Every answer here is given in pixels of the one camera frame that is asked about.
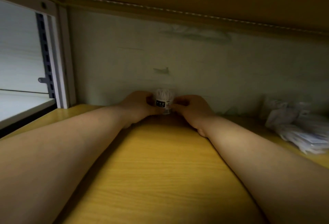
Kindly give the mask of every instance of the scuff mark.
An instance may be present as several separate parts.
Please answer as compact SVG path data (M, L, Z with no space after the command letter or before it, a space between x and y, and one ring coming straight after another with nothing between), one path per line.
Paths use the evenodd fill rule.
M157 68L153 68L154 70L154 73L157 73L157 74L168 74L169 75L169 68L166 67L164 69L157 69Z

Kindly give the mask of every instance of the yellow wooden surface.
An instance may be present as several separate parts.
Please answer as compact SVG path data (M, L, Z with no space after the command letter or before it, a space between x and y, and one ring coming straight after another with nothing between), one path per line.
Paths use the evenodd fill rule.
M96 108L57 109L5 138ZM301 154L253 119L230 119ZM329 167L328 155L307 158ZM121 131L55 223L265 223L265 219L211 143L181 117L163 115Z

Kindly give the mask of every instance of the right hand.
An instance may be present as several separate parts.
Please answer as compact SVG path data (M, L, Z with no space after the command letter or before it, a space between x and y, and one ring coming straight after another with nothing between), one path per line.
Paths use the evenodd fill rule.
M173 111L183 115L186 121L196 128L199 134L206 137L204 127L208 119L216 117L208 103L201 96L186 95L174 99Z

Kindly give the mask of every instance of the white wall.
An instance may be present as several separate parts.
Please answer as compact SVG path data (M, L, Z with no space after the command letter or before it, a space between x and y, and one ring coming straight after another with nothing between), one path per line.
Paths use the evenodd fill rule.
M35 12L0 1L0 89L48 93Z
M223 33L211 43L163 34L169 24L78 9L69 13L78 101L110 105L166 86L215 111L255 114L264 94L293 91L329 106L329 45ZM169 74L154 70L168 67Z

